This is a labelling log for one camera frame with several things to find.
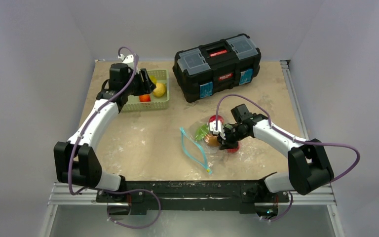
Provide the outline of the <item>yellow fake pear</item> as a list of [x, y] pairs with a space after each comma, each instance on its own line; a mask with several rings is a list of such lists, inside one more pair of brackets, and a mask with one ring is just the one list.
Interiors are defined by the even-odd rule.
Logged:
[[154, 97], [162, 97], [167, 91], [166, 84], [157, 82], [155, 89], [152, 91]]

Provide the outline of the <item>clear zip top bag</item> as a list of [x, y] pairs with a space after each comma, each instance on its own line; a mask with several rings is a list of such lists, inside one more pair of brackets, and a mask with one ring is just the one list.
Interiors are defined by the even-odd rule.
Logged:
[[220, 150], [218, 135], [210, 131], [210, 123], [218, 120], [222, 125], [225, 119], [218, 115], [203, 118], [189, 127], [180, 127], [181, 146], [184, 154], [209, 175], [213, 174], [213, 162], [236, 154], [240, 149], [237, 145], [234, 149]]

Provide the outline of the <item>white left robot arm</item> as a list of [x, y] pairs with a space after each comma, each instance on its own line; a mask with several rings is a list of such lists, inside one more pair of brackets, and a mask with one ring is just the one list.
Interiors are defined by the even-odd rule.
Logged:
[[113, 119], [128, 102], [129, 96], [148, 95], [155, 89], [147, 69], [137, 70], [128, 64], [114, 63], [109, 78], [101, 86], [92, 111], [78, 131], [66, 142], [54, 146], [57, 180], [68, 184], [72, 195], [73, 185], [108, 191], [116, 202], [127, 197], [127, 185], [122, 175], [103, 170], [95, 150]]

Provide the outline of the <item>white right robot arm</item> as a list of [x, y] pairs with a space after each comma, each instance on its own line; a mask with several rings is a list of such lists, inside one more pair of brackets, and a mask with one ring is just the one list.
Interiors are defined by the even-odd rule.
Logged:
[[276, 172], [260, 179], [257, 188], [260, 199], [269, 201], [281, 191], [307, 195], [334, 179], [329, 158], [319, 140], [295, 138], [265, 115], [251, 113], [245, 104], [233, 108], [231, 113], [234, 124], [223, 124], [218, 116], [209, 123], [209, 130], [217, 136], [220, 150], [235, 149], [239, 141], [252, 137], [267, 143], [288, 161], [288, 172]]

